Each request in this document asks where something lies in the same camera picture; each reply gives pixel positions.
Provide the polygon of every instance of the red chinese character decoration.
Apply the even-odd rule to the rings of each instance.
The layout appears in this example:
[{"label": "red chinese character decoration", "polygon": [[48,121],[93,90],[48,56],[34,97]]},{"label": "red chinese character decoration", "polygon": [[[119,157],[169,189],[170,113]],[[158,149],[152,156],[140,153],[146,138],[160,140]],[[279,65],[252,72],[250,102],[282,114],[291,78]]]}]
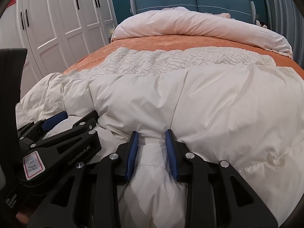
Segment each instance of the red chinese character decoration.
[{"label": "red chinese character decoration", "polygon": [[11,0],[11,1],[9,2],[9,5],[8,5],[7,7],[10,7],[10,6],[14,5],[14,4],[16,4],[16,0]]}]

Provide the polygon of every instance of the blue rubber pad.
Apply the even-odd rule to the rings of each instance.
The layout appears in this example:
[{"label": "blue rubber pad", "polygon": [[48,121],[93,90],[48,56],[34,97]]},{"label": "blue rubber pad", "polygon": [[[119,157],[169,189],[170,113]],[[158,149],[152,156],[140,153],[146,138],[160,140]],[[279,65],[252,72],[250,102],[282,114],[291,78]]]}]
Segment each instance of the blue rubber pad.
[{"label": "blue rubber pad", "polygon": [[130,181],[132,174],[133,174],[137,149],[138,149],[138,133],[136,132],[135,136],[134,136],[134,140],[131,145],[129,156],[127,159],[126,175],[125,175],[125,178],[127,181]]},{"label": "blue rubber pad", "polygon": [[68,115],[66,112],[61,112],[47,120],[45,120],[43,126],[42,126],[42,130],[44,132],[49,132],[50,130],[52,130],[57,124],[59,124],[60,122],[62,122],[63,120],[67,119]]},{"label": "blue rubber pad", "polygon": [[167,147],[167,154],[168,154],[168,158],[169,158],[171,174],[174,177],[174,179],[177,180],[177,178],[178,178],[177,159],[176,159],[176,155],[175,155],[174,148],[172,145],[170,133],[168,130],[166,131],[166,147]]}]

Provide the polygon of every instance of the white label sticker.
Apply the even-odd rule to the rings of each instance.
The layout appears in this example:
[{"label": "white label sticker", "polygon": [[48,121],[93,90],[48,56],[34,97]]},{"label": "white label sticker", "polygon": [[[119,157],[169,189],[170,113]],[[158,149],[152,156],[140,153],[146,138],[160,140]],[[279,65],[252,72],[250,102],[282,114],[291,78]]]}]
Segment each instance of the white label sticker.
[{"label": "white label sticker", "polygon": [[23,168],[27,180],[31,180],[45,171],[45,167],[37,151],[23,158]]}]

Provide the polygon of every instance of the door handle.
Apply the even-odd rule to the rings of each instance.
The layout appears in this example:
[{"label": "door handle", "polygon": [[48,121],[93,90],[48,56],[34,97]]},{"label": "door handle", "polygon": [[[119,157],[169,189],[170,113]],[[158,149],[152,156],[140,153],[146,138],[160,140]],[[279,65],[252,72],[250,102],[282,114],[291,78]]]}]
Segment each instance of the door handle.
[{"label": "door handle", "polygon": [[99,3],[99,0],[97,0],[98,1],[98,6],[100,7],[100,3]]},{"label": "door handle", "polygon": [[96,7],[98,7],[98,5],[97,5],[97,1],[95,0],[95,4],[96,4]]},{"label": "door handle", "polygon": [[26,15],[27,26],[29,27],[29,18],[27,16],[27,9],[25,10],[25,15]]},{"label": "door handle", "polygon": [[76,0],[76,3],[77,3],[78,10],[80,10],[78,0]]},{"label": "door handle", "polygon": [[22,24],[22,30],[24,30],[24,24],[23,24],[22,12],[21,12],[21,24]]}]

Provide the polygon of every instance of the white cabinet door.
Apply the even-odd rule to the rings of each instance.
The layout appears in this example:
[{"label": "white cabinet door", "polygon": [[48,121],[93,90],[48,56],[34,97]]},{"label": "white cabinet door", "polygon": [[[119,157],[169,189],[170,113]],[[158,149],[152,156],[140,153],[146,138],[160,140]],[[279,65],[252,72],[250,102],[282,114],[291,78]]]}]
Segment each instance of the white cabinet door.
[{"label": "white cabinet door", "polygon": [[111,38],[112,30],[116,27],[112,0],[97,0],[99,12],[101,14],[103,28],[107,37],[107,41]]},{"label": "white cabinet door", "polygon": [[105,46],[107,41],[103,32],[95,0],[78,0],[81,21],[86,26],[91,42],[91,53]]},{"label": "white cabinet door", "polygon": [[53,0],[23,0],[25,27],[43,76],[71,66],[58,28]]},{"label": "white cabinet door", "polygon": [[64,46],[72,64],[93,49],[89,39],[89,31],[81,18],[78,0],[53,0],[55,14]]},{"label": "white cabinet door", "polygon": [[21,80],[22,98],[42,79],[26,35],[22,0],[12,0],[0,19],[0,48],[28,49]]}]

